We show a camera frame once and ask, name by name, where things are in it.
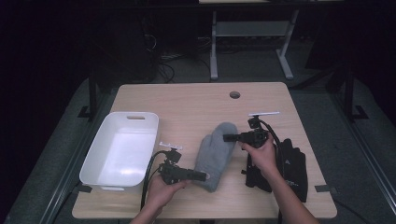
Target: white storage bin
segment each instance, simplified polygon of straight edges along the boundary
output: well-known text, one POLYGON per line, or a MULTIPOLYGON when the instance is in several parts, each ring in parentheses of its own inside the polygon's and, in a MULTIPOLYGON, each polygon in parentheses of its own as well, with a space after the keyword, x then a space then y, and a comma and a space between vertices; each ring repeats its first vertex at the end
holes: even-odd
POLYGON ((159 119, 149 112, 108 114, 79 173, 93 189, 137 192, 157 142, 159 119))

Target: table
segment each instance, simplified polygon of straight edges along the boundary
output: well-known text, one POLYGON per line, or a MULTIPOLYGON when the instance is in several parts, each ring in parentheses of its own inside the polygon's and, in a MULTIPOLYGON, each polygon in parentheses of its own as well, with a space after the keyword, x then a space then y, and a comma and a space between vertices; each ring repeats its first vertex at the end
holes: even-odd
MULTIPOLYGON (((199 0, 200 4, 225 4, 225 3, 269 3, 266 0, 199 0)), ((210 52, 210 78, 218 79, 218 63, 216 56, 217 36, 284 36, 285 40, 280 49, 276 50, 283 73, 286 79, 294 79, 293 73, 286 59, 286 51, 290 43, 299 9, 294 9, 290 19, 286 21, 217 21, 217 12, 213 12, 212 20, 212 46, 210 52)))
MULTIPOLYGON (((279 111, 262 117, 279 139, 290 138, 306 156, 308 196, 306 207, 315 217, 335 217, 330 192, 316 192, 326 185, 312 147, 285 84, 198 83, 146 84, 121 86, 111 108, 113 111, 154 112, 160 118, 160 139, 183 146, 177 165, 193 169, 202 139, 223 121, 236 125, 238 132, 250 131, 248 114, 279 111), (238 91, 233 99, 230 92, 238 91)), ((236 144, 231 162, 216 192, 195 185, 178 192, 159 218, 268 218, 277 217, 278 207, 272 193, 245 186, 247 153, 236 144)), ((157 158, 157 167, 163 158, 157 158)), ((76 218, 131 218, 139 211, 140 194, 125 192, 80 192, 73 208, 76 218)))

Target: gray carpet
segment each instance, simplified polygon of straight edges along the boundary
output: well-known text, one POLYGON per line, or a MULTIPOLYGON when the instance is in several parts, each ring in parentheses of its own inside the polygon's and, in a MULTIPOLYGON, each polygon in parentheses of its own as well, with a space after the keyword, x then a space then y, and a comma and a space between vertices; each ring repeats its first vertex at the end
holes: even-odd
MULTIPOLYGON (((260 50, 241 50, 233 54, 219 54, 218 82, 246 81, 282 81, 288 86, 298 84, 317 71, 304 69, 311 43, 292 42, 287 58, 294 72, 294 80, 283 77, 274 49, 276 43, 264 46, 260 50)), ((179 59, 167 63, 175 70, 176 83, 208 82, 208 53, 199 55, 199 59, 179 59)), ((299 112, 305 131, 328 185, 332 188, 332 196, 337 203, 338 215, 335 218, 321 220, 322 223, 363 223, 361 218, 351 212, 362 215, 367 223, 396 223, 396 216, 391 211, 384 194, 378 187, 368 163, 364 158, 359 143, 350 131, 349 123, 337 104, 340 95, 330 95, 324 90, 327 77, 316 82, 304 91, 291 91, 292 99, 299 112)), ((163 83, 161 76, 153 83, 163 83)), ((100 93, 100 110, 93 122, 78 118, 79 110, 88 105, 88 83, 85 81, 76 92, 64 113, 53 136, 49 140, 40 160, 37 162, 21 195, 15 202, 7 223, 30 224, 40 223, 43 214, 48 211, 53 191, 59 188, 64 170, 73 158, 75 149, 82 147, 87 150, 87 142, 94 137, 106 113, 111 107, 117 93, 100 93)), ((357 120, 355 126, 361 130, 389 181, 396 184, 392 171, 396 165, 395 127, 387 120, 376 106, 370 92, 361 83, 356 83, 355 103, 362 105, 370 119, 357 120)), ((71 191, 78 182, 78 172, 82 161, 76 162, 76 169, 71 174, 72 181, 64 188, 71 191)), ((75 193, 63 196, 62 207, 53 223, 128 223, 129 220, 82 220, 71 215, 75 193)))

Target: black cable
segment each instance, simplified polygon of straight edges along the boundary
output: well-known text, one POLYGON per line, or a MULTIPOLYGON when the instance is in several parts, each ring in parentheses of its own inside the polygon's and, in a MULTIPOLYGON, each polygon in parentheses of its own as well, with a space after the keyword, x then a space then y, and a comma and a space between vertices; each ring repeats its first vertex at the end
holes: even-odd
POLYGON ((152 172, 151 176, 148 179, 148 182, 151 180, 151 178, 155 175, 155 173, 158 171, 158 169, 160 169, 160 167, 158 167, 157 169, 155 169, 154 172, 152 172))
POLYGON ((353 213, 356 217, 360 218, 364 223, 366 224, 372 224, 372 222, 370 222, 369 220, 367 220, 366 218, 364 218, 361 214, 359 214, 358 212, 356 212, 355 210, 353 210, 352 208, 350 208, 349 206, 347 206, 344 203, 341 203, 340 201, 336 200, 336 199, 332 199, 335 203, 338 203, 338 205, 344 207, 346 210, 348 210, 349 212, 353 213))
POLYGON ((148 188, 149 188, 149 173, 150 173, 150 170, 151 170, 152 163, 154 163, 155 157, 158 156, 160 153, 165 154, 166 151, 162 150, 162 151, 156 152, 150 158, 150 160, 148 162, 148 168, 146 169, 145 179, 144 179, 144 182, 143 182, 142 199, 140 201, 140 210, 142 210, 143 206, 145 206, 145 203, 146 203, 146 194, 147 194, 147 191, 148 191, 148 188))
POLYGON ((166 63, 160 63, 160 65, 162 66, 162 69, 163 69, 163 70, 160 69, 160 70, 159 70, 159 73, 160 73, 160 75, 163 77, 164 82, 165 82, 165 83, 173 82, 173 78, 175 77, 175 69, 174 69, 172 66, 170 66, 170 65, 168 65, 168 64, 166 64, 166 63), (170 77, 169 77, 168 74, 166 73, 165 67, 168 67, 168 68, 171 70, 172 74, 171 74, 170 77))
POLYGON ((116 62, 120 67, 122 67, 128 74, 134 76, 134 77, 138 77, 139 81, 141 80, 145 80, 144 77, 139 76, 138 74, 135 74, 133 71, 131 71, 131 69, 129 69, 123 62, 121 62, 119 59, 117 59, 115 56, 113 56, 112 54, 110 54, 109 52, 107 52, 102 46, 100 46, 98 43, 96 43, 92 38, 90 39, 91 42, 97 47, 99 48, 99 50, 101 50, 106 56, 108 56, 109 58, 111 58, 112 60, 114 60, 114 62, 116 62))
MULTIPOLYGON (((274 132, 274 130, 271 128, 271 126, 269 124, 265 123, 261 119, 259 119, 259 121, 260 121, 260 123, 262 123, 268 129, 268 132, 270 132, 271 135, 274 137, 274 140, 275 140, 276 145, 277 145, 277 147, 276 147, 276 158, 278 159, 278 156, 280 156, 281 169, 282 169, 281 174, 282 174, 282 177, 285 178, 285 166, 284 166, 284 162, 283 162, 283 153, 282 153, 282 147, 280 145, 279 138, 277 137, 276 133, 274 132)), ((281 224, 282 221, 283 221, 283 216, 282 216, 282 213, 281 213, 281 211, 279 209, 279 212, 277 214, 277 223, 281 224)))
POLYGON ((209 74, 210 74, 210 66, 209 66, 209 64, 207 64, 207 62, 205 62, 205 61, 202 60, 202 59, 196 59, 196 60, 198 60, 198 61, 200 61, 201 63, 203 63, 203 64, 206 66, 207 70, 209 70, 209 74))
POLYGON ((218 54, 235 54, 241 51, 241 41, 237 41, 239 43, 236 43, 233 38, 227 38, 227 41, 229 43, 224 43, 226 42, 222 38, 219 38, 216 40, 217 46, 216 46, 216 53, 218 54))
POLYGON ((274 137, 274 140, 276 142, 276 158, 278 159, 278 156, 280 156, 280 160, 282 161, 282 165, 281 165, 282 171, 280 173, 282 174, 283 177, 285 177, 285 166, 283 163, 283 153, 279 138, 277 137, 276 133, 269 124, 265 123, 261 119, 260 119, 260 123, 262 123, 268 129, 268 132, 270 132, 271 135, 274 137))

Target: gray fabric mitt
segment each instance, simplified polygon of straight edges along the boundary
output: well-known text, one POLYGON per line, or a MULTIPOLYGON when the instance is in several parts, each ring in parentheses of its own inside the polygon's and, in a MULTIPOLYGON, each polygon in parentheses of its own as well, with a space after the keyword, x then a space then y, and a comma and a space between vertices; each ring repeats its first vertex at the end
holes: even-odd
POLYGON ((207 180, 194 181, 209 192, 216 191, 221 175, 233 154, 235 142, 224 142, 224 134, 237 134, 236 126, 230 122, 221 123, 201 143, 194 170, 207 173, 207 180))

